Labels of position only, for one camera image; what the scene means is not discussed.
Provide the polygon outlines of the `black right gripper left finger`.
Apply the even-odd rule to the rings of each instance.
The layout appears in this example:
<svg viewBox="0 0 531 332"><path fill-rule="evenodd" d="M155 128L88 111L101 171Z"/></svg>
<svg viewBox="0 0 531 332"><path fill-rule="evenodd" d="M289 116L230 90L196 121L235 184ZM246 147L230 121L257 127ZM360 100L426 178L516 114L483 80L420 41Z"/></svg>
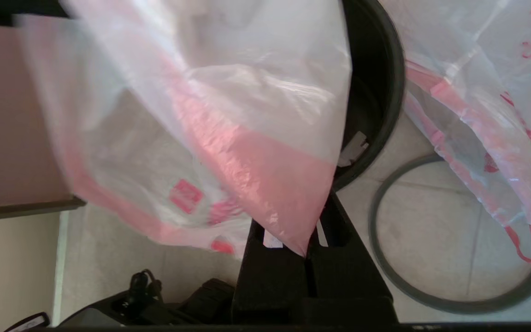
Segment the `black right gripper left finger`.
<svg viewBox="0 0 531 332"><path fill-rule="evenodd" d="M305 260L286 247L265 247L252 221L232 300L233 323L296 323L308 296Z"/></svg>

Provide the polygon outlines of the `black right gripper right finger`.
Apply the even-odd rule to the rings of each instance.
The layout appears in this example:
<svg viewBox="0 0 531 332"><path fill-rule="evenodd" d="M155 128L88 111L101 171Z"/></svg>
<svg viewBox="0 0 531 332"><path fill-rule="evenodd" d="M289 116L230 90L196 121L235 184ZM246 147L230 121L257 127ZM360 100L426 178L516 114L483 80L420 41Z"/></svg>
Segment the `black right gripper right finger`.
<svg viewBox="0 0 531 332"><path fill-rule="evenodd" d="M396 323L393 297L335 192L309 243L310 323Z"/></svg>

